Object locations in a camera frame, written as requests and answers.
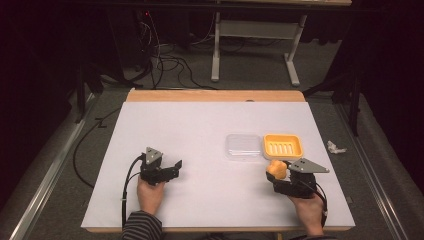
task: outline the yellow container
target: yellow container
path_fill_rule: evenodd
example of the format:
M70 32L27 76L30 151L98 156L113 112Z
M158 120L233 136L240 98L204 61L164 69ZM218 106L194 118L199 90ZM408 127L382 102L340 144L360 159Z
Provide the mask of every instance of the yellow container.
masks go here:
M296 135L267 134L263 141L266 159L298 160L303 156L300 139Z

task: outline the table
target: table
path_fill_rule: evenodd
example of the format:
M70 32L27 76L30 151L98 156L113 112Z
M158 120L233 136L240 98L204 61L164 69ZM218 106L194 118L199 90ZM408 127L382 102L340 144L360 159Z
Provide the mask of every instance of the table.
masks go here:
M212 90L134 90L128 94L81 226L91 232L121 231L120 197L125 176L131 162L149 146L164 153L163 167L183 160L180 177L166 185L157 214L165 232L299 229L290 200L274 193L266 180L268 161L234 160L225 155L228 134L262 135L270 131L297 134L304 157L330 169L329 174L316 174L330 209L325 228L353 227L334 169L300 92ZM136 181L128 186L127 215L138 208L135 186Z
M350 6L351 0L228 0L222 2L256 2L275 4L300 4L300 5L326 5L326 6ZM307 15L301 15L298 23L275 23L221 20L220 12L215 13L215 45L212 58L213 82L219 81L220 50L219 40L221 36L232 37L257 37L269 39L291 39L292 47L289 53L284 53L284 61L289 73L291 84L295 87L300 85L293 58L305 27Z

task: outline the white tissue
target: white tissue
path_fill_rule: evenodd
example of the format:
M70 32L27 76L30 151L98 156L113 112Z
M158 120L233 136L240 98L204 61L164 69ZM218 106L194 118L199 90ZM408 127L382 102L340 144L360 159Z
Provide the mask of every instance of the white tissue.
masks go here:
M327 142L327 148L328 148L328 151L334 154L344 153L347 150L347 148L338 149L336 144L332 143L331 141Z

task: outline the striped sleeve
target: striped sleeve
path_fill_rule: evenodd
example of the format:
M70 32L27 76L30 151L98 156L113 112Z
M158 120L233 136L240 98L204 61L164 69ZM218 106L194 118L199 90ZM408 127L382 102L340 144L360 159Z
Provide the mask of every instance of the striped sleeve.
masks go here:
M123 240L160 240L162 222L143 211L132 212L122 232Z

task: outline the hand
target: hand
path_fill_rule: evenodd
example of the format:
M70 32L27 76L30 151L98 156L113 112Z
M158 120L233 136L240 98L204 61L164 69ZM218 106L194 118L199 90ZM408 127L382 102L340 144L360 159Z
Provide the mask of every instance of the hand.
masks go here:
M155 215L162 202L164 186L165 182L152 186L138 177L137 196L140 209Z
M294 203L297 216L305 226L307 234L309 236L324 235L321 226L324 204L321 198L315 193L310 199L288 197Z

